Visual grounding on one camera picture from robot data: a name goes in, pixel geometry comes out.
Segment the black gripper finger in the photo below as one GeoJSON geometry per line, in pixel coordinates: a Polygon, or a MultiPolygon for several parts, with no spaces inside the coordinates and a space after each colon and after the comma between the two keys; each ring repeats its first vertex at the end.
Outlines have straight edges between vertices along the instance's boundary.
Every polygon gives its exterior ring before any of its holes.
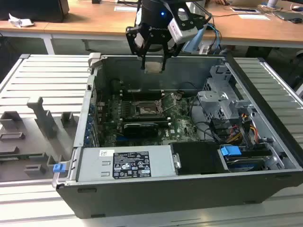
{"type": "Polygon", "coordinates": [[[139,25],[135,27],[128,26],[125,35],[133,55],[141,57],[141,69],[145,69],[146,54],[150,47],[150,36],[147,33],[147,26],[139,25]]]}
{"type": "Polygon", "coordinates": [[[177,46],[174,45],[172,48],[169,48],[169,45],[168,45],[169,41],[170,41],[170,39],[168,36],[166,36],[166,35],[161,36],[161,44],[162,44],[162,49],[163,49],[163,59],[162,59],[161,70],[165,70],[166,61],[168,58],[177,56],[177,52],[176,52],[177,46]]]}

